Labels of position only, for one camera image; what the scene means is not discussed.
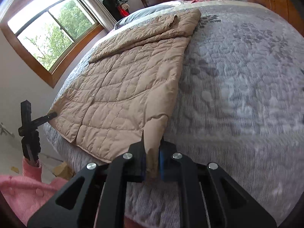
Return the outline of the beige quilted jacket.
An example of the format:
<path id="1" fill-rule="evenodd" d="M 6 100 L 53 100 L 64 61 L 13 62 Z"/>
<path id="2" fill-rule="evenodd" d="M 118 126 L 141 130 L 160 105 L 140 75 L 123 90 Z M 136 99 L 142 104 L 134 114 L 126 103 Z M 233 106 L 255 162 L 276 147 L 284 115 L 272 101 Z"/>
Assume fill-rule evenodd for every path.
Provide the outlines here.
<path id="1" fill-rule="evenodd" d="M 144 142 L 155 176 L 171 116 L 184 52 L 201 17 L 198 9 L 160 15 L 95 47 L 87 66 L 54 101 L 50 125 L 68 142 L 111 162 Z"/>

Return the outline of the coat rack with clothes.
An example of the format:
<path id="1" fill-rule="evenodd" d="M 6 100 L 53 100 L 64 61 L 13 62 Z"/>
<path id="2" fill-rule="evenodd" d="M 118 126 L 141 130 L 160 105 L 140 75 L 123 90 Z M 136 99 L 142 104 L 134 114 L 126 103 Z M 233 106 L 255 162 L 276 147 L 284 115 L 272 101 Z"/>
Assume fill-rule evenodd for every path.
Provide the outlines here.
<path id="1" fill-rule="evenodd" d="M 128 15 L 129 5 L 127 4 L 129 0 L 103 0 L 103 5 L 114 17 L 115 21 L 119 21 Z"/>

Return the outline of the cardboard box on floor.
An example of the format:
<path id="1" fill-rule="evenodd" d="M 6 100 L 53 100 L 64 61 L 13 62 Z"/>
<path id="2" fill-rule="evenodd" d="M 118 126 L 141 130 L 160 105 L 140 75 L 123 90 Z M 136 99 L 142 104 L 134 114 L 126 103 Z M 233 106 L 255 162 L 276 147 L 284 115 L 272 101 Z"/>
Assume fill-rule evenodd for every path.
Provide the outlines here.
<path id="1" fill-rule="evenodd" d="M 70 180 L 74 176 L 75 172 L 66 162 L 62 162 L 60 165 L 53 168 L 52 173 L 56 177 L 60 177 L 65 180 Z"/>

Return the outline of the pink knitted sleeve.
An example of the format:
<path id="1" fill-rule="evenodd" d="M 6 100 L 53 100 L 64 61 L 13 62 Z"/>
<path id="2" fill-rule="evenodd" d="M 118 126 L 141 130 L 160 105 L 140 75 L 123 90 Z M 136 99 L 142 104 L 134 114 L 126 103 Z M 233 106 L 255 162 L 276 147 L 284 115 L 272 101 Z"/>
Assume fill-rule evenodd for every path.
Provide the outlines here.
<path id="1" fill-rule="evenodd" d="M 30 217 L 40 209 L 67 180 L 56 177 L 51 183 L 42 182 L 42 165 L 37 161 L 31 166 L 22 160 L 21 176 L 1 175 L 1 193 L 12 211 L 26 225 Z"/>

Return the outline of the large side window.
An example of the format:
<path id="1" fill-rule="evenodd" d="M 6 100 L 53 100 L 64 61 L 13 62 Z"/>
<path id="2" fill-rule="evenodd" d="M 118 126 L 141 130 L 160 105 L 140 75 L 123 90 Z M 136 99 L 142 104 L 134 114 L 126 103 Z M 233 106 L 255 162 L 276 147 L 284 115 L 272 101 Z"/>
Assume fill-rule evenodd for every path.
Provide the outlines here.
<path id="1" fill-rule="evenodd" d="M 2 9 L 6 40 L 52 88 L 104 29 L 82 0 L 3 0 Z"/>

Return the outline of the grey floral quilted bedspread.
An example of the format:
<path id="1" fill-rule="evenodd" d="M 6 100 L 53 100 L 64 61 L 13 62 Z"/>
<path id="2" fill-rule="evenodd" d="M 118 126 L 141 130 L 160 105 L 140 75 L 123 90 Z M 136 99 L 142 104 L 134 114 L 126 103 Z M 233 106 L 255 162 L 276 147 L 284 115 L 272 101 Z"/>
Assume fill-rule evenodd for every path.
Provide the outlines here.
<path id="1" fill-rule="evenodd" d="M 201 17 L 184 52 L 175 106 L 162 139 L 196 163 L 216 162 L 279 226 L 295 227 L 295 218 L 303 218 L 303 36 L 278 14 L 233 1 L 161 10 L 98 41 L 58 95 L 105 40 L 189 9 L 198 9 Z M 68 142 L 50 122 L 44 131 L 75 171 L 88 162 L 107 163 Z M 177 184 L 162 182 L 158 170 L 155 176 L 147 172 L 143 183 L 128 184 L 125 214 L 145 227 L 179 227 Z"/>

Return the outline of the light side curtain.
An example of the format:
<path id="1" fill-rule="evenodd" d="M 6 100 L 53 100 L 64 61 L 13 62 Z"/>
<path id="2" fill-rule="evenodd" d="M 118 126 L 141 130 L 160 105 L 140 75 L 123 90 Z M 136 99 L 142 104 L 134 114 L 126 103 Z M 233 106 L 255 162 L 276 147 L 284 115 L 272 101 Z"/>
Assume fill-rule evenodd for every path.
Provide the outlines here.
<path id="1" fill-rule="evenodd" d="M 106 31 L 115 26 L 115 19 L 99 0 L 81 0 Z"/>

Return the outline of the grey pillow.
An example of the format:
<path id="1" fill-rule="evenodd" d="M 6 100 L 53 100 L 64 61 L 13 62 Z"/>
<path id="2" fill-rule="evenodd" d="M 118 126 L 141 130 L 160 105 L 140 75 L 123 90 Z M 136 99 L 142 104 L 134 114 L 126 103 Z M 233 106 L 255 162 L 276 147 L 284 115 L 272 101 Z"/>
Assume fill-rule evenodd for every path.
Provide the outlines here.
<path id="1" fill-rule="evenodd" d="M 122 18 L 121 20 L 119 20 L 115 26 L 114 26 L 114 30 L 117 30 L 119 28 L 121 28 L 122 26 L 131 23 L 134 20 L 137 20 L 139 18 L 145 17 L 147 15 L 153 14 L 155 12 L 159 12 L 161 10 L 164 9 L 169 9 L 169 8 L 173 8 L 172 5 L 154 5 L 151 7 L 147 7 L 147 8 L 143 8 L 140 10 L 137 10 L 133 13 L 131 13 L 130 15 L 128 15 L 127 17 Z"/>

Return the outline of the wooden wardrobe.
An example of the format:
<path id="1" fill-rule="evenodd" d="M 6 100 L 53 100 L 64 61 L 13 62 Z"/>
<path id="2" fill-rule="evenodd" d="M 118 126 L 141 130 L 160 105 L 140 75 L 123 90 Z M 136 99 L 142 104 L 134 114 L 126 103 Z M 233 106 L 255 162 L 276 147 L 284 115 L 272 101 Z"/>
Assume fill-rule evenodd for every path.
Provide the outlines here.
<path id="1" fill-rule="evenodd" d="M 303 36 L 303 19 L 291 0 L 275 0 L 276 13 L 288 21 Z"/>

